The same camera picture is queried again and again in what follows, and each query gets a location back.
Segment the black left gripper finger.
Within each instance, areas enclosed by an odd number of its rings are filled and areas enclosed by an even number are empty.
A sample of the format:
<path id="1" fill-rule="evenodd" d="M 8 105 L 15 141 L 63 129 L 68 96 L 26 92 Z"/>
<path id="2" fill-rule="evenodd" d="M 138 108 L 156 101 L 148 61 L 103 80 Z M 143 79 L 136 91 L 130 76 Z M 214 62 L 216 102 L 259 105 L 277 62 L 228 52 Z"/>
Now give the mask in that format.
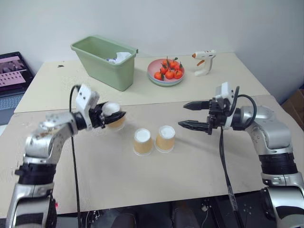
<path id="1" fill-rule="evenodd" d="M 106 116 L 104 122 L 106 125 L 122 125 L 125 120 L 125 114 L 125 111 L 118 111 L 110 116 Z"/>

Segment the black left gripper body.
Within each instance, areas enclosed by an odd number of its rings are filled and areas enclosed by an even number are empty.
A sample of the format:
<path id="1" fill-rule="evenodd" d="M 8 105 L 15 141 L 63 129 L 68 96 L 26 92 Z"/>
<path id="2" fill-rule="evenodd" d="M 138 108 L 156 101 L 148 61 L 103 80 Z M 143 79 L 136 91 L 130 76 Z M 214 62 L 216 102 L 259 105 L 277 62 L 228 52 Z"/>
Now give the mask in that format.
<path id="1" fill-rule="evenodd" d="M 104 105 L 105 103 L 97 104 L 95 108 L 89 109 L 89 117 L 93 128 L 105 128 L 105 117 L 102 111 Z"/>

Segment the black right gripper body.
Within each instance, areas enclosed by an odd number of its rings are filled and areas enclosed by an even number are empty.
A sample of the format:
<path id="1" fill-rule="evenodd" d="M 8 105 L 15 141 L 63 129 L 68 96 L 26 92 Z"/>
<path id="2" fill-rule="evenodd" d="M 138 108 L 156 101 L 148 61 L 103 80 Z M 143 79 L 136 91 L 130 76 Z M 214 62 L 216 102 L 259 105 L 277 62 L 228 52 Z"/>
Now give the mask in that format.
<path id="1" fill-rule="evenodd" d="M 230 102 L 227 98 L 219 102 L 212 98 L 209 100 L 208 135 L 212 135 L 212 130 L 222 127 L 224 130 L 231 127 L 233 115 L 230 114 Z"/>

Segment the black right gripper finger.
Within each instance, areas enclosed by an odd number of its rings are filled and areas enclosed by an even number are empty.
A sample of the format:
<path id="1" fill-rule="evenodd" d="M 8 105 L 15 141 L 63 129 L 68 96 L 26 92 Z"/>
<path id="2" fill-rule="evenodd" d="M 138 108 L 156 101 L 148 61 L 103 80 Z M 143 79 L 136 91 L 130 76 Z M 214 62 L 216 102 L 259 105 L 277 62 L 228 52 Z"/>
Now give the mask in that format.
<path id="1" fill-rule="evenodd" d="M 207 134 L 211 134 L 211 128 L 208 123 L 203 123 L 194 120 L 186 120 L 178 122 L 178 125 L 193 131 L 201 131 L 206 132 Z"/>
<path id="2" fill-rule="evenodd" d="M 209 101 L 193 101 L 185 104 L 183 108 L 197 111 L 197 110 L 208 110 L 209 109 Z"/>

